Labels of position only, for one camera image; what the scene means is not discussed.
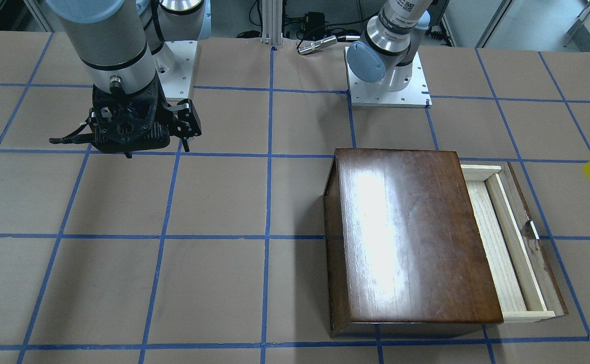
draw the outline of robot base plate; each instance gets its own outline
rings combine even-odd
[[[414,73],[408,87],[399,92],[388,92],[386,85],[368,83],[360,80],[346,63],[346,54],[349,48],[345,48],[345,64],[347,65],[347,79],[351,93],[353,106],[383,106],[390,108],[425,108],[432,105],[429,96],[427,82],[423,67],[420,64],[418,53],[414,56]]]
[[[178,64],[175,69],[158,74],[169,101],[180,101],[190,96],[197,44],[196,40],[168,41],[165,44],[174,53]]]

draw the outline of wooden drawer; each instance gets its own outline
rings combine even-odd
[[[337,149],[324,193],[331,334],[454,337],[567,309],[508,164]]]

